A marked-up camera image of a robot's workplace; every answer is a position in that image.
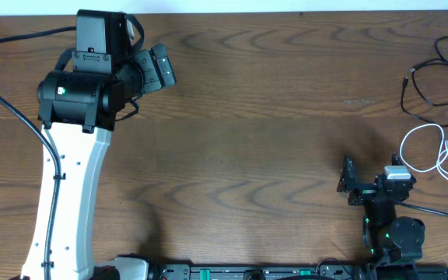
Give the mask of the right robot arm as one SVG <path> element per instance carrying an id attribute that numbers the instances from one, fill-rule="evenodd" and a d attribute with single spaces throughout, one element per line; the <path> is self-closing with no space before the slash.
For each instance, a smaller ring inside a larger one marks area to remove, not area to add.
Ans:
<path id="1" fill-rule="evenodd" d="M 395 154 L 392 164 L 385 166 L 372 183 L 359 182 L 352 158 L 343 159 L 337 192 L 348 194 L 349 205 L 364 208 L 363 239 L 371 250 L 372 269 L 411 264 L 422 258 L 424 223 L 396 213 L 396 205 L 409 198 L 415 182 Z"/>

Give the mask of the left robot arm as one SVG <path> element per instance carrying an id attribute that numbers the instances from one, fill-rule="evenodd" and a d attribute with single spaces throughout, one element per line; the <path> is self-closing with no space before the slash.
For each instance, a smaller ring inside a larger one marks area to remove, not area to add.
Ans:
<path id="1" fill-rule="evenodd" d="M 134 254 L 96 263 L 93 218 L 100 171 L 117 113 L 176 82 L 162 44 L 140 50 L 68 49 L 37 90 L 43 176 L 23 279 L 154 279 L 159 269 Z"/>

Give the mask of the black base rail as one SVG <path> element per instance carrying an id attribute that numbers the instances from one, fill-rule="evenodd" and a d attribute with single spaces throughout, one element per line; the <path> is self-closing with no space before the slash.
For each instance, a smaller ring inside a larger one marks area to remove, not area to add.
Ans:
<path id="1" fill-rule="evenodd" d="M 158 280 L 352 280 L 352 279 L 448 279 L 443 266 L 417 267 L 413 264 L 383 266 L 375 272 L 364 267 L 336 264 L 333 261 L 307 266 L 223 266 L 165 264 L 159 274 L 149 273 Z"/>

